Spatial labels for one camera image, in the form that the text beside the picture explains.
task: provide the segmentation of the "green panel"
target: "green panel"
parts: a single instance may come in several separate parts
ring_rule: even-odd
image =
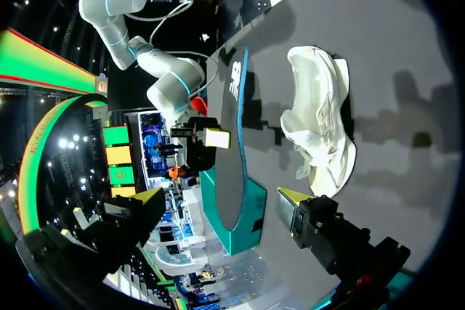
[[[103,129],[105,145],[129,143],[129,132],[126,126],[115,126]]]
[[[127,167],[110,167],[110,184],[134,184],[134,171],[131,166]]]

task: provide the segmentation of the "red object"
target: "red object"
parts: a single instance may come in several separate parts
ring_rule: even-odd
[[[206,106],[205,100],[200,96],[192,98],[190,100],[190,105],[196,112],[199,112],[203,116],[207,116],[209,114],[209,109]]]

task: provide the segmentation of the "cable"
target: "cable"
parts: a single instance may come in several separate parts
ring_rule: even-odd
[[[181,11],[179,12],[176,12],[176,10],[181,7],[181,6],[184,6],[188,4],[189,6],[188,7],[185,7],[184,9],[182,9]],[[136,15],[131,15],[131,14],[125,14],[127,17],[133,19],[133,20],[137,20],[137,21],[143,21],[143,22],[157,22],[157,21],[163,21],[163,20],[166,20],[167,18],[170,18],[170,17],[174,17],[174,16],[177,16],[179,15],[180,13],[186,11],[187,9],[189,9],[191,6],[192,6],[192,2],[191,1],[186,1],[184,3],[181,3],[180,4],[181,6],[178,6],[178,7],[175,7],[174,8],[174,11],[171,11],[169,14],[167,14],[166,16],[161,16],[161,17],[139,17],[139,16],[136,16]]]
[[[174,17],[174,16],[177,16],[181,13],[183,13],[184,11],[186,11],[187,9],[189,9],[191,6],[192,6],[192,2],[191,0],[189,1],[186,1],[185,3],[181,3],[180,5],[178,5],[178,7],[181,7],[181,6],[184,6],[184,5],[189,5],[188,7],[185,7],[184,9],[181,9],[179,10],[178,12],[170,12],[169,14],[167,14],[166,16],[161,16],[161,17],[139,17],[139,16],[136,16],[136,15],[131,15],[131,14],[125,14],[127,17],[133,19],[133,20],[138,20],[138,21],[143,21],[143,22],[157,22],[157,21],[164,21],[170,17]]]
[[[213,74],[213,76],[210,78],[210,80],[208,80],[206,82],[206,84],[204,86],[202,86],[201,88],[195,90],[192,94],[189,95],[189,99],[192,99],[193,97],[197,96],[198,94],[200,94],[203,90],[205,90],[207,87],[209,87],[209,85],[211,84],[211,82],[217,77],[218,75],[218,69],[219,69],[219,65],[218,65],[218,62],[216,60],[214,60],[213,58],[207,56],[206,54],[201,54],[200,52],[192,52],[192,51],[167,51],[166,53],[168,54],[196,54],[198,56],[201,56],[201,57],[205,57],[206,59],[208,60],[212,60],[213,62],[215,62],[215,65],[217,65],[217,71],[215,72],[215,74]]]
[[[161,20],[161,22],[155,27],[155,29],[153,30],[152,34],[150,34],[150,38],[148,40],[148,43],[149,44],[152,44],[152,41],[153,41],[153,37],[155,35],[155,33],[157,32],[157,30],[161,27],[161,25],[163,25],[163,23],[165,22],[165,20],[167,18],[170,18],[170,17],[174,17],[176,15],[179,15],[181,12],[184,12],[186,11],[187,9],[189,9],[191,6],[192,6],[193,2],[191,0],[188,0],[184,3],[181,3],[179,4],[177,7],[175,7],[172,11],[170,11],[167,16],[165,16],[165,18],[163,18]],[[184,9],[180,10],[179,12],[177,12],[178,9],[180,9],[181,7],[183,7],[184,5],[188,5],[187,7],[185,7]]]

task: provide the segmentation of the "white cloth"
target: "white cloth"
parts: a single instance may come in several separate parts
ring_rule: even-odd
[[[347,182],[356,149],[346,135],[341,106],[349,91],[345,60],[333,60],[314,46],[289,50],[295,95],[292,110],[281,115],[281,128],[304,158],[297,179],[308,176],[317,196],[334,196]]]

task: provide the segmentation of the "yellow block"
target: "yellow block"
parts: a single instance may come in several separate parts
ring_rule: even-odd
[[[129,145],[123,147],[106,148],[108,165],[118,165],[120,163],[132,163]]]
[[[136,187],[111,188],[111,197],[116,195],[128,197],[136,194]]]
[[[231,135],[229,132],[219,129],[206,129],[205,146],[229,149],[231,146]]]

